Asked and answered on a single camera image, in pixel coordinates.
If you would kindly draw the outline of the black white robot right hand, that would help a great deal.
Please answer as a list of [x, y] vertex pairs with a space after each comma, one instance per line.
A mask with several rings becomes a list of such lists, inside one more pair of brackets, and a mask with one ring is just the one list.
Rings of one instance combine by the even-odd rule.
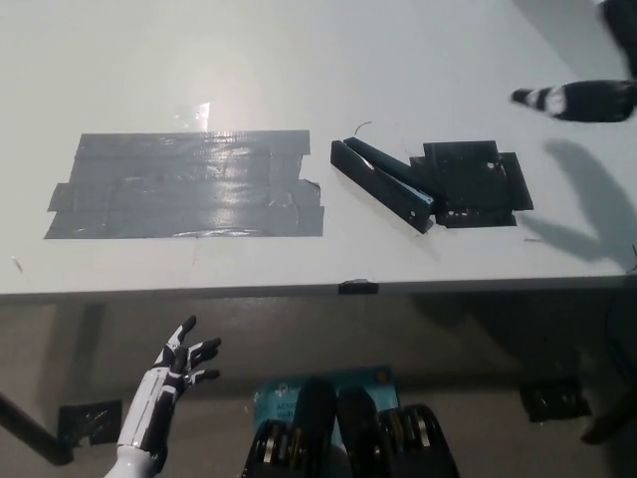
[[636, 3], [596, 1], [594, 6], [626, 61], [629, 78], [517, 89], [510, 95], [512, 103], [568, 122], [616, 123], [631, 118], [636, 110]]

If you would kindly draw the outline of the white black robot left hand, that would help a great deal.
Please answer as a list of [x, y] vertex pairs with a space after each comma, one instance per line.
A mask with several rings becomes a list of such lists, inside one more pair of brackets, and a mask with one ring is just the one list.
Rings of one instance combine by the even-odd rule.
[[189, 388], [220, 376], [217, 369], [198, 367], [218, 354], [219, 338], [185, 344], [197, 323], [189, 317], [162, 347], [153, 365], [145, 372], [123, 423], [117, 446], [140, 450], [154, 458], [167, 449], [177, 401]]

